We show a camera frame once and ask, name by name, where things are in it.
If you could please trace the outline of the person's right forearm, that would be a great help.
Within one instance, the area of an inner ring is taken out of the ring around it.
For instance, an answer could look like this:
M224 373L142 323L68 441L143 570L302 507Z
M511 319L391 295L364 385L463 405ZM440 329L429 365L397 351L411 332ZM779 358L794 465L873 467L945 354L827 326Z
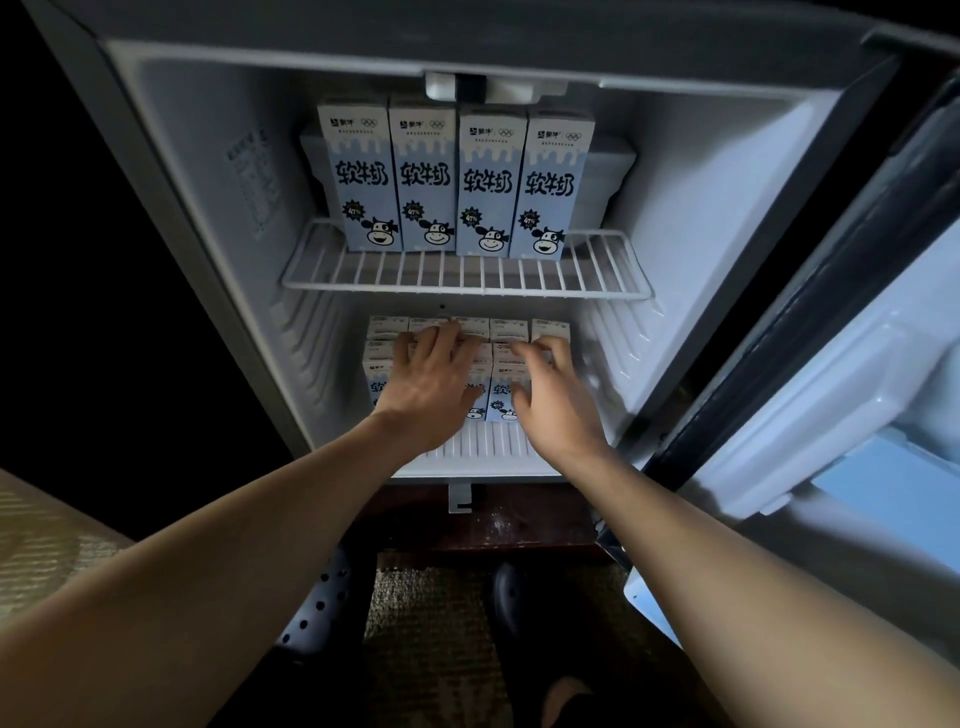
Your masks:
M960 728L960 671L607 446L551 464L616 535L740 728Z

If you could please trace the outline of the person's left hand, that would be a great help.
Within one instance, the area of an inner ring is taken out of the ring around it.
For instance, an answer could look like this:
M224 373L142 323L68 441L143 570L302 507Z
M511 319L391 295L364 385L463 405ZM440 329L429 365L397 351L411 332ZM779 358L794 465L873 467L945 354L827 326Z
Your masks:
M459 322L446 320L455 323L450 362L432 362L437 326L423 329L414 337L410 364L392 366L371 416L408 462L447 443L471 409L471 394L465 387L480 340L459 337Z

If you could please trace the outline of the white door shelf bin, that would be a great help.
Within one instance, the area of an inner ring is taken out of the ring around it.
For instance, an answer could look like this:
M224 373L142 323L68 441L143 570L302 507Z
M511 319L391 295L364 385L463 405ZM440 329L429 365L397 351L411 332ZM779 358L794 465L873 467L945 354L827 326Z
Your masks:
M898 418L960 341L960 298L864 311L679 490L734 522L791 491Z

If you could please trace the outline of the person's right hand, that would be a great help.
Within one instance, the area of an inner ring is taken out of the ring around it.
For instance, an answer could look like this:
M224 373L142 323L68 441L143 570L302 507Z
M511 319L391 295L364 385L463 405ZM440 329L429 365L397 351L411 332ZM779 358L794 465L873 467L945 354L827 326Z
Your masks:
M520 420L538 455L567 478L577 467L610 459L610 447L594 399L574 368L570 342L542 336L512 342L532 381L533 420Z

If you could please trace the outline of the dark perforated right clog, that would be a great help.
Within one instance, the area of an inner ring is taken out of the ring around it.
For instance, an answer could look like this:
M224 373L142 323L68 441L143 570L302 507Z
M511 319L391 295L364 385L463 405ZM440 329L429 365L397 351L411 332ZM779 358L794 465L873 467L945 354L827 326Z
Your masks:
M532 588L526 575L503 561L482 590L487 625L505 678L525 681L541 670Z

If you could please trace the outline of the white mini fridge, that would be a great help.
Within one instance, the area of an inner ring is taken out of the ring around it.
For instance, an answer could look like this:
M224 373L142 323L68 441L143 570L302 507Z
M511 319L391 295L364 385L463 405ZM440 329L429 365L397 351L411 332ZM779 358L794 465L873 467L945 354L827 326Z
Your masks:
M363 412L362 313L572 318L607 435L645 464L960 61L934 29L813 0L22 0L293 455ZM323 218L297 132L326 95L425 91L425 73L568 82L638 157L601 228L645 300L291 290ZM282 205L259 238L228 147L267 130Z

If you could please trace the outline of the person's right leg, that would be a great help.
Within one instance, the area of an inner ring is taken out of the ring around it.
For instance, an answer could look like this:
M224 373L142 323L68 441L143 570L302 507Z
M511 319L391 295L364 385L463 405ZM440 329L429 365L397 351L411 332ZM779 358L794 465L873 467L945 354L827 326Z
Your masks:
M578 728L586 725L596 695L583 680L564 675L550 683L541 700L540 728Z

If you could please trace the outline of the white thermostat light housing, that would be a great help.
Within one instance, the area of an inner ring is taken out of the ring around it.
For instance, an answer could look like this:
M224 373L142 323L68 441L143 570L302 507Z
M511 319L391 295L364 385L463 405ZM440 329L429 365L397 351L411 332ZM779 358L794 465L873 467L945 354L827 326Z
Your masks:
M424 73L426 96L441 103L532 106L546 96L566 95L568 87L569 82L561 79Z

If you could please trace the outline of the dark perforated left clog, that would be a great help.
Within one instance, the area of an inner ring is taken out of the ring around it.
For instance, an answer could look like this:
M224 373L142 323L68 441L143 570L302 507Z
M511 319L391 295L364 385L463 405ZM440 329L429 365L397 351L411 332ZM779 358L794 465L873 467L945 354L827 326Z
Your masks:
M310 662L358 647L365 635L376 575L376 552L361 544L339 543L275 647Z

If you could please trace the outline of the person's left forearm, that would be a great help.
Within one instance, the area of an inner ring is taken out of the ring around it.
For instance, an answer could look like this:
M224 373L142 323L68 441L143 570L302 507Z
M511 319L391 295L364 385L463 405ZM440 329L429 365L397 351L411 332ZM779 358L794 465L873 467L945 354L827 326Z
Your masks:
M375 413L74 577L0 629L0 728L203 728L374 492L446 438Z

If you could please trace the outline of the dark wooden cabinet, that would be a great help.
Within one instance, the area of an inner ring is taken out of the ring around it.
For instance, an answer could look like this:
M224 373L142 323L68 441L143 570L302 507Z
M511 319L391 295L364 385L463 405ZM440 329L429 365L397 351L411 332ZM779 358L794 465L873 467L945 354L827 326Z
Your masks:
M377 552L382 569L610 562L586 500L562 482L475 483L455 505L447 484L389 484L351 532Z

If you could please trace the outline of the printed sticker label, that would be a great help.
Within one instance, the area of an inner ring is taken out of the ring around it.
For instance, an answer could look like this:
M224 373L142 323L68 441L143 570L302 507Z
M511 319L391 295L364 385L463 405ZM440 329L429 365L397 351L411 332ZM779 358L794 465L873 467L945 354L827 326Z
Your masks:
M225 150L239 188L251 234L262 237L282 206L267 129L258 124Z

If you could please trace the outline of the blue cow print milk carton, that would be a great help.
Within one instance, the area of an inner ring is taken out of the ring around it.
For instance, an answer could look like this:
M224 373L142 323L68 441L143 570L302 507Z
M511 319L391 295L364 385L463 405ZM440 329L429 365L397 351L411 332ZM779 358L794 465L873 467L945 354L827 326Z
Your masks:
M351 252L400 253L402 230L386 100L326 97L318 121Z
M394 95L388 107L404 252L454 252L458 118L453 105Z
M581 110L529 112L510 236L511 260L561 258L594 128L594 116Z
M458 122L456 253L506 258L519 196L527 112L464 105Z

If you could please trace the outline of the white fridge door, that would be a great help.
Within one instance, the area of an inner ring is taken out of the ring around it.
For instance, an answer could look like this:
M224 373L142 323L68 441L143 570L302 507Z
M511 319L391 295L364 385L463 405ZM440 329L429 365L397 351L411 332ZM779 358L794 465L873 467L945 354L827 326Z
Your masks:
M643 467L655 482L680 495L864 311L960 299L960 60L922 101ZM960 669L960 341L897 418L785 504L714 517Z

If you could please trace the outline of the group of small milk cartons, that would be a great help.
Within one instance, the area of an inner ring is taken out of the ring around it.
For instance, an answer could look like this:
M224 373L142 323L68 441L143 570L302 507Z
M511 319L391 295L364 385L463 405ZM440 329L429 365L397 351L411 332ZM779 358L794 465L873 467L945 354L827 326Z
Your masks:
M512 381L530 379L521 357L511 351L513 341L534 342L543 336L571 341L571 324L533 318L515 320L484 317L454 317L460 326L459 337L475 336L480 344L470 369L487 369L487 408L484 422L512 423L518 419L512 408ZM370 403L376 406L393 369L393 341L401 333L417 337L430 327L439 327L446 318L371 316L366 327L362 366Z

